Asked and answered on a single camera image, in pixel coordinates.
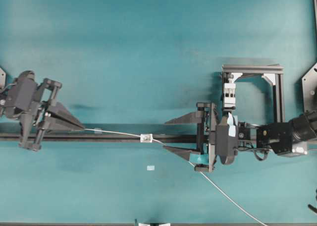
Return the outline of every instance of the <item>black wire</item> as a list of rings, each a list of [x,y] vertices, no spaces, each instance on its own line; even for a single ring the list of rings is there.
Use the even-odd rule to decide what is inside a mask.
[[[245,143],[245,146],[240,146],[237,148],[237,150],[240,152],[253,152],[254,156],[256,157],[256,159],[258,161],[264,161],[265,159],[267,159],[270,148],[255,148],[252,143],[247,142],[247,143]],[[263,153],[263,157],[261,158],[257,154],[257,152]]]

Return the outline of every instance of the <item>black cylindrical motor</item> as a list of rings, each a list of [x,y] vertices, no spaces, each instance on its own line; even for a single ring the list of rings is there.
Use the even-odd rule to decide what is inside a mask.
[[[307,112],[289,121],[293,127],[294,142],[317,138],[317,112]]]

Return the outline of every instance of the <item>white cable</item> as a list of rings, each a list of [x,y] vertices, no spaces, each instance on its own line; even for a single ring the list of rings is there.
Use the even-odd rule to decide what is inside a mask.
[[[123,132],[115,132],[115,131],[108,131],[108,130],[99,130],[99,129],[93,129],[93,128],[85,128],[85,130],[97,131],[97,132],[103,132],[103,133],[117,133],[117,134],[123,134],[123,135],[129,135],[129,136],[134,136],[134,137],[141,138],[140,135],[132,134],[132,133],[123,133]],[[159,141],[159,140],[157,140],[157,139],[153,139],[153,141],[156,141],[156,142],[158,142],[158,143],[163,144],[161,141]]]
[[[258,223],[260,223],[263,226],[268,226],[267,224],[261,222],[260,220],[258,220],[256,217],[254,217],[253,215],[249,214],[245,209],[243,209],[240,205],[238,205],[233,199],[231,199],[219,186],[216,185],[216,183],[214,183],[211,179],[209,179],[208,176],[206,176],[205,173],[200,171],[200,174],[203,175],[204,178],[206,178],[207,181],[209,181],[218,191],[220,191],[221,194],[223,194],[228,200],[230,200],[235,206],[237,206],[241,211],[243,211],[247,216],[249,216],[250,218],[254,219],[255,221],[257,221]]]

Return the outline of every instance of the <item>white bracket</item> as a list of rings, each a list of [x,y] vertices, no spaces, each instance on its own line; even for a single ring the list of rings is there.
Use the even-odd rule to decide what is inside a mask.
[[[265,81],[267,81],[270,86],[276,85],[275,74],[274,73],[264,73],[261,76]]]
[[[243,73],[241,72],[232,72],[233,78],[231,79],[231,83],[234,83],[239,77],[242,76]]]
[[[5,73],[5,71],[0,67],[0,90],[5,87],[5,79],[6,79],[6,73]]]

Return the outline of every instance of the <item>small white clip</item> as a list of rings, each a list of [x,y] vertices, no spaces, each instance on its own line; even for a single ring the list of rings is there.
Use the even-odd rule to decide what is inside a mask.
[[[153,142],[153,134],[151,134],[151,133],[141,134],[140,142],[141,143],[152,143]]]
[[[147,166],[147,170],[155,170],[155,166]]]

